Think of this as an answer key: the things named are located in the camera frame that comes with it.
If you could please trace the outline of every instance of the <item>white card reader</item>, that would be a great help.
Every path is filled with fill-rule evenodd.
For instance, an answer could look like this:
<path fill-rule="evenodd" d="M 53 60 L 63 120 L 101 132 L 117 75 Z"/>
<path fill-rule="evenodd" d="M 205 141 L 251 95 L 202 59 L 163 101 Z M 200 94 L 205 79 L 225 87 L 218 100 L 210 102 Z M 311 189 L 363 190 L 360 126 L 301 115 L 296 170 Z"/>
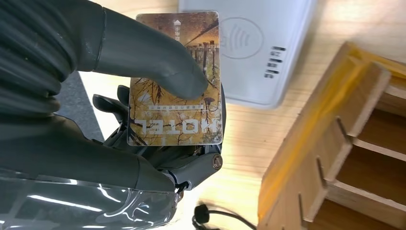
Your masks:
<path fill-rule="evenodd" d="M 227 103 L 278 107 L 316 0 L 179 0 L 179 12 L 217 11 Z"/>

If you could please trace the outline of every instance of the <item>metal screw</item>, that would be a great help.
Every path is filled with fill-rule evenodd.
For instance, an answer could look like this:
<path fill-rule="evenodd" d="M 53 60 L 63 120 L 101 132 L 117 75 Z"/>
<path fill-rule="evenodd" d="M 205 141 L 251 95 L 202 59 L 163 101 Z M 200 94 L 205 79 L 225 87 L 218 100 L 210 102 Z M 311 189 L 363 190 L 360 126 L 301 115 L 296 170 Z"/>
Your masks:
<path fill-rule="evenodd" d="M 219 170 L 221 166 L 223 166 L 223 158 L 220 155 L 215 155 L 213 157 L 213 168 Z"/>

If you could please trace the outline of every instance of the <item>black cable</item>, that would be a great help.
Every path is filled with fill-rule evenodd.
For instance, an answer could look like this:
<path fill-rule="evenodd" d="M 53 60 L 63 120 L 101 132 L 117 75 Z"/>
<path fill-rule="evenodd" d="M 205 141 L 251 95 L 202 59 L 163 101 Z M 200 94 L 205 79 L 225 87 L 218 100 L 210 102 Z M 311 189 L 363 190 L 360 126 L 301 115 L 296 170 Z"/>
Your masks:
<path fill-rule="evenodd" d="M 249 228 L 256 230 L 257 227 L 253 224 L 251 224 L 248 220 L 244 219 L 242 216 L 233 214 L 233 213 L 228 213 L 228 212 L 223 212 L 223 211 L 217 211 L 217 210 L 209 210 L 207 212 L 208 214 L 219 214 L 219 215 L 224 215 L 224 216 L 228 216 L 228 217 L 232 217 L 235 219 L 238 219 L 239 221 L 243 222 L 245 225 L 247 225 Z M 193 226 L 197 229 L 197 230 L 209 230 L 208 228 L 206 228 L 205 226 L 199 224 L 196 221 L 195 216 L 193 216 L 192 218 L 192 224 Z"/>

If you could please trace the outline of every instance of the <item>wooden compartment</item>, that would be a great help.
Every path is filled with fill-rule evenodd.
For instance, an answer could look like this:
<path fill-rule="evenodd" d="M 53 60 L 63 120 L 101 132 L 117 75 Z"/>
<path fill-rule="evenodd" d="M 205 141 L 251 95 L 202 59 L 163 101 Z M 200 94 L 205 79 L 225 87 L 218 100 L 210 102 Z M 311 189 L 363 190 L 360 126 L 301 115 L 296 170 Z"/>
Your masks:
<path fill-rule="evenodd" d="M 406 161 L 406 117 L 375 109 L 354 145 Z"/>
<path fill-rule="evenodd" d="M 308 230 L 395 230 L 359 212 L 325 200 Z"/>
<path fill-rule="evenodd" d="M 406 230 L 406 162 L 354 146 L 327 198 Z"/>

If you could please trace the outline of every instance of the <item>black cable plug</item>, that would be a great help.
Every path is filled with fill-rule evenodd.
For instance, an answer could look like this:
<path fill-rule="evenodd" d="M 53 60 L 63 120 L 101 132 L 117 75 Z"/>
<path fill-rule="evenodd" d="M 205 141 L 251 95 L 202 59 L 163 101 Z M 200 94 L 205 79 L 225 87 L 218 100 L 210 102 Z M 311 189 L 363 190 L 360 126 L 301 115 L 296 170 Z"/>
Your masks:
<path fill-rule="evenodd" d="M 253 230 L 257 229 L 257 227 L 255 225 L 251 224 L 250 222 L 248 222 L 248 220 L 242 218 L 239 215 L 228 213 L 228 212 L 223 212 L 223 211 L 209 210 L 205 204 L 199 205 L 194 208 L 194 216 L 192 218 L 193 226 L 197 230 L 208 230 L 205 226 L 203 226 L 203 224 L 209 222 L 210 214 L 219 214 L 219 215 L 236 218 L 239 221 L 243 222 L 245 225 L 247 225 L 249 228 L 251 228 Z"/>

